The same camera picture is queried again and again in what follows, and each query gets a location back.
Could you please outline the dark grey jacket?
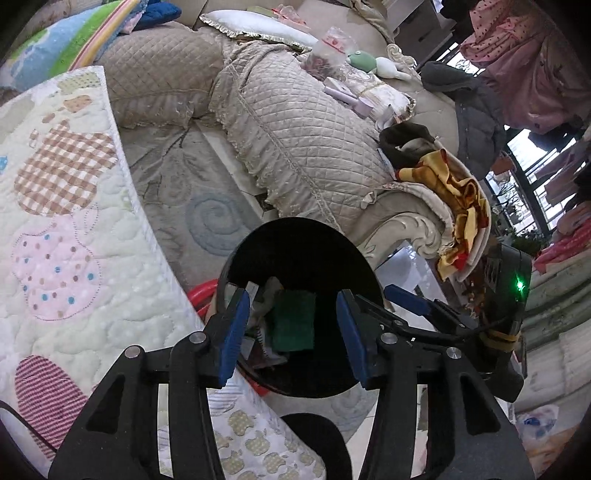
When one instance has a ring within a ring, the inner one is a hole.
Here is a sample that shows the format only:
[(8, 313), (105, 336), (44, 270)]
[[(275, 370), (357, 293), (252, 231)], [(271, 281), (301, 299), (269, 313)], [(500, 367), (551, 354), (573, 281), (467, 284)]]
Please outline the dark grey jacket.
[(479, 77), (442, 62), (427, 62), (420, 75), (426, 90), (455, 103), (457, 157), (477, 180), (484, 179), (507, 143), (499, 97)]

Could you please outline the white satin cushion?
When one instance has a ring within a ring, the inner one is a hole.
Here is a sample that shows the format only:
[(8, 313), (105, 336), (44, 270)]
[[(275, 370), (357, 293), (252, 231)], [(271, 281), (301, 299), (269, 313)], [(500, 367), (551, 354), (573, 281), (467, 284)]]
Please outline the white satin cushion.
[(201, 14), (199, 20), (231, 39), (262, 40), (300, 50), (311, 49), (318, 42), (311, 34), (251, 11), (215, 10)]

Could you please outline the red plastic bag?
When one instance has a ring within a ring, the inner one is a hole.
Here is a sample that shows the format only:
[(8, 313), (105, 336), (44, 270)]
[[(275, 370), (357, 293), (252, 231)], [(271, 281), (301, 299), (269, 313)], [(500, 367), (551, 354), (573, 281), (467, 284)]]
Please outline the red plastic bag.
[[(214, 304), (216, 288), (217, 280), (212, 279), (193, 287), (187, 293), (189, 302), (194, 310), (197, 311), (197, 315), (204, 322), (208, 319), (208, 310), (211, 309), (211, 306)], [(239, 371), (260, 397), (264, 397), (270, 393), (270, 390), (263, 387), (263, 385), (260, 385), (256, 380), (253, 380), (252, 377), (247, 375), (245, 370), (239, 368)]]

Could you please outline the green scouring pad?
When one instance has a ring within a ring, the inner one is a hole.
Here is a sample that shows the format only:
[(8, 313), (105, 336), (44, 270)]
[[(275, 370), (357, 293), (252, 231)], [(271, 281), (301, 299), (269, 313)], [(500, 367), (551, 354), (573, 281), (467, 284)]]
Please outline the green scouring pad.
[(271, 313), (270, 338), (274, 350), (293, 353), (314, 347), (315, 294), (280, 290)]

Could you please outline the black trash bin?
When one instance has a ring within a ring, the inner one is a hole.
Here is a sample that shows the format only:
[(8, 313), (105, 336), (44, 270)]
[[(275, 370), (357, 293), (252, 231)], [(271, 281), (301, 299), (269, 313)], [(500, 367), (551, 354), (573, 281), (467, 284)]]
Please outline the black trash bin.
[(238, 244), (217, 280), (215, 307), (230, 288), (256, 286), (252, 323), (236, 368), (246, 379), (287, 397), (320, 399), (356, 385), (337, 319), (339, 292), (377, 304), (382, 287), (352, 241), (325, 223), (280, 218)]

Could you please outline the patchwork quilt table cover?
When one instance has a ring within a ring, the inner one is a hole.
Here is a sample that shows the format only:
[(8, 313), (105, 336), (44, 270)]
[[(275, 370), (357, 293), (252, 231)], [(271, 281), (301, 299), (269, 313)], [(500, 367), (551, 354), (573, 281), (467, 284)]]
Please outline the patchwork quilt table cover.
[(259, 224), (199, 129), (182, 145), (188, 242), (171, 255), (137, 195), (102, 68), (1, 109), (1, 420), (37, 475), (126, 347), (169, 347), (201, 327), (186, 290)]

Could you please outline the clear snack bag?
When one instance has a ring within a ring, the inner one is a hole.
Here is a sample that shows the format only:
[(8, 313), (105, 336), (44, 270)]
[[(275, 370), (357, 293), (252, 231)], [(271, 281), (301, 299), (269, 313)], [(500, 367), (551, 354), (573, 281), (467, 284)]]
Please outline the clear snack bag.
[(348, 55), (356, 51), (356, 42), (338, 27), (332, 26), (301, 62), (305, 72), (318, 81), (334, 77), (339, 67), (348, 62)]

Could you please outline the pink hanging garment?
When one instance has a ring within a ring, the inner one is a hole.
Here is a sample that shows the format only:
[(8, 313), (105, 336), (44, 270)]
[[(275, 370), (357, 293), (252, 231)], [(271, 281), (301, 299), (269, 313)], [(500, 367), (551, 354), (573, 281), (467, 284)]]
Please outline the pink hanging garment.
[(499, 96), (505, 123), (546, 134), (590, 120), (590, 74), (565, 35), (531, 1), (480, 1), (461, 44)]

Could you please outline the colourful striped blanket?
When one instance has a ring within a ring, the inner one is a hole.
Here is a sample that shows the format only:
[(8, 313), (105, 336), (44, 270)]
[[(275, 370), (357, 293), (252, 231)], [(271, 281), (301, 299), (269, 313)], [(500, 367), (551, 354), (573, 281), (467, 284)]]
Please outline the colourful striped blanket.
[(1, 66), (1, 85), (23, 92), (93, 64), (146, 6), (145, 1), (112, 1), (57, 21), (8, 57)]

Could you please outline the purple handheld device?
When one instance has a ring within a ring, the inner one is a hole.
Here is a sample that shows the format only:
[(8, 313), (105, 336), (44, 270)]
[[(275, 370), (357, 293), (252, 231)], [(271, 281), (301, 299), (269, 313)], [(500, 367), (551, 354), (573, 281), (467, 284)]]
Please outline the purple handheld device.
[(370, 117), (370, 113), (374, 110), (374, 106), (370, 104), (369, 101), (353, 97), (351, 95), (346, 94), (340, 90), (332, 89), (331, 87), (325, 86), (324, 87), (325, 94), (328, 94), (335, 100), (346, 104), (349, 108), (356, 113), (356, 115), (360, 116), (360, 118), (366, 119)]

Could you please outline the beige tufted sofa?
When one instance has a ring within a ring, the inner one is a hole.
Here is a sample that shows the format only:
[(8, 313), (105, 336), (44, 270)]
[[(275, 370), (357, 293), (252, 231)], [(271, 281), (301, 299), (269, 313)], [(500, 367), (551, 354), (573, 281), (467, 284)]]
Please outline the beige tufted sofa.
[(120, 32), (86, 67), (103, 69), (118, 131), (213, 115), (280, 216), (337, 229), (370, 262), (402, 240), (439, 261), (452, 243), (449, 207), (396, 178), (374, 124), (325, 94), (293, 47), (175, 23)]

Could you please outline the green plush toy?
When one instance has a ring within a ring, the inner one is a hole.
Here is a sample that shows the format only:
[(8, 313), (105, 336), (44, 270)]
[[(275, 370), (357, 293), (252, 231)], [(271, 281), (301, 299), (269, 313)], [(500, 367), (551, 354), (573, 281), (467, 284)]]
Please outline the green plush toy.
[(386, 57), (374, 57), (362, 50), (346, 55), (346, 60), (352, 67), (366, 72), (373, 73), (381, 79), (396, 79), (410, 81), (412, 76), (401, 71), (393, 60)]

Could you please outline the yellow red cloth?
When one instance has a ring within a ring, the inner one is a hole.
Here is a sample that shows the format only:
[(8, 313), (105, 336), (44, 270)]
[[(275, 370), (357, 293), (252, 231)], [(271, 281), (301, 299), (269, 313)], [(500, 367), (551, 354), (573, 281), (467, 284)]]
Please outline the yellow red cloth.
[(444, 148), (424, 155), (412, 168), (398, 170), (396, 178), (427, 187), (449, 207), (452, 243), (440, 254), (437, 270), (444, 280), (467, 280), (491, 234), (491, 207), (477, 179)]

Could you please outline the white barcode label box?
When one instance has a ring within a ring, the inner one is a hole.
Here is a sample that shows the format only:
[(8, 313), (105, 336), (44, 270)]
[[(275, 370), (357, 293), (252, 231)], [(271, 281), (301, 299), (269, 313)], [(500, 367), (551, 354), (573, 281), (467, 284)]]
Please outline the white barcode label box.
[(240, 351), (245, 359), (249, 359), (254, 345), (259, 345), (263, 357), (276, 361), (280, 356), (273, 351), (270, 340), (266, 335), (266, 320), (264, 318), (273, 308), (276, 292), (280, 291), (280, 281), (276, 277), (270, 277), (266, 284), (260, 287), (256, 283), (249, 282), (246, 285), (246, 293), (249, 294), (249, 320), (246, 323), (245, 337), (242, 339)]

